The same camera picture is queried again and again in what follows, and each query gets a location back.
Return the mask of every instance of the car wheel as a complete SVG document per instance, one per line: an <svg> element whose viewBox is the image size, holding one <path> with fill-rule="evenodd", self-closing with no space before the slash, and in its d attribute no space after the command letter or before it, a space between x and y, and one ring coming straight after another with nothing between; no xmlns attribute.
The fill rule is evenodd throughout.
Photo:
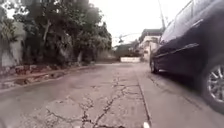
<svg viewBox="0 0 224 128"><path fill-rule="evenodd" d="M150 61L150 69L151 69L151 72L154 74L157 74L159 72L159 69L157 69L155 62L153 60Z"/></svg>
<svg viewBox="0 0 224 128"><path fill-rule="evenodd" d="M213 61L200 78L202 96L217 112L224 114L224 61Z"/></svg>

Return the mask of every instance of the curb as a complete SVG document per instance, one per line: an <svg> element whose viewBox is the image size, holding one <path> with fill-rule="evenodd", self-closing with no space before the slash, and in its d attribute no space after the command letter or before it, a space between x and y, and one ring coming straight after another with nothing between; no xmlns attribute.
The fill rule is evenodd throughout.
<svg viewBox="0 0 224 128"><path fill-rule="evenodd" d="M19 78L6 79L6 80L0 81L0 82L2 82L2 83L11 82L11 81L19 80L19 79L27 79L27 78L31 78L31 77L38 77L38 76L55 74L55 73L63 73L66 70L68 71L65 75L63 75L59 78L56 78L56 79L47 79L47 80L43 80L43 81L40 81L40 82L33 82L33 83L26 84L26 85L18 86L18 87L12 87L12 88L8 88L8 89L0 90L0 94L5 93L5 92L9 92L9 91L13 91L13 90L16 90L16 89L20 89L20 88L25 88L25 87L28 87L28 86L35 86L35 85L40 84L40 83L56 81L56 80L59 80L59 79L65 77L66 75L71 74L71 72L75 72L75 71L79 71L79 70L86 70L86 69L90 69L90 68L93 68L93 67L96 67L96 66L94 66L94 65L83 66L83 67L77 67L77 68L71 68L71 69L65 69L65 70L51 71L51 72L48 72L48 73L37 73L37 74L32 74L32 75L29 75L29 76L26 76L26 77L21 76Z"/></svg>

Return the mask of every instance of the car tire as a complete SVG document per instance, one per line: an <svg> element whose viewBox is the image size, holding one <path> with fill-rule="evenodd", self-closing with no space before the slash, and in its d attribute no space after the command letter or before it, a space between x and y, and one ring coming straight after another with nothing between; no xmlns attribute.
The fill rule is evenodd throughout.
<svg viewBox="0 0 224 128"><path fill-rule="evenodd" d="M219 101L217 98L215 98L216 96L214 94L212 94L212 92L211 92L212 87L213 87L213 89L215 89L215 86L219 85L219 84L214 84L216 80L214 80L214 81L212 80L212 79L214 79L214 78L212 78L214 75L212 73L215 73L215 74L218 73L218 72L216 72L216 69L218 69L220 66L223 66L222 72L224 74L224 57L216 58L216 59L213 59L212 61L209 61L208 65L205 67L202 74L200 75L199 84L201 85L200 88L201 88L202 97L204 98L206 103L208 105L210 105L211 108L213 108L215 111L224 114L224 101L223 102Z"/></svg>
<svg viewBox="0 0 224 128"><path fill-rule="evenodd" d="M158 74L159 73L159 69L156 67L155 62L153 60L150 61L150 69L151 69L151 73L153 74Z"/></svg>

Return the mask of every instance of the utility pole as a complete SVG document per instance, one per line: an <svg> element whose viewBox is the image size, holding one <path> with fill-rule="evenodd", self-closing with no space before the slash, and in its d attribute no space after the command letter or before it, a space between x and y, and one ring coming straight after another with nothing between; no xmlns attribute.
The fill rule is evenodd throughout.
<svg viewBox="0 0 224 128"><path fill-rule="evenodd" d="M164 31L166 29L166 25L165 25L165 20L164 20L164 16L163 16L163 11L162 11L160 0L158 0L158 3L159 3L160 17L161 17L161 20L162 20L162 27L163 27L162 29Z"/></svg>

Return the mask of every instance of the asphalt road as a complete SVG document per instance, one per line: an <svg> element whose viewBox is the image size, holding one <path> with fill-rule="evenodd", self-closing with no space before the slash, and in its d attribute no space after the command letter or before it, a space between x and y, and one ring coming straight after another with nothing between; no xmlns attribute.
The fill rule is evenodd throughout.
<svg viewBox="0 0 224 128"><path fill-rule="evenodd" d="M100 64L1 93L0 118L9 128L140 128L146 121L153 128L224 126L224 116L189 79L152 75L146 63Z"/></svg>

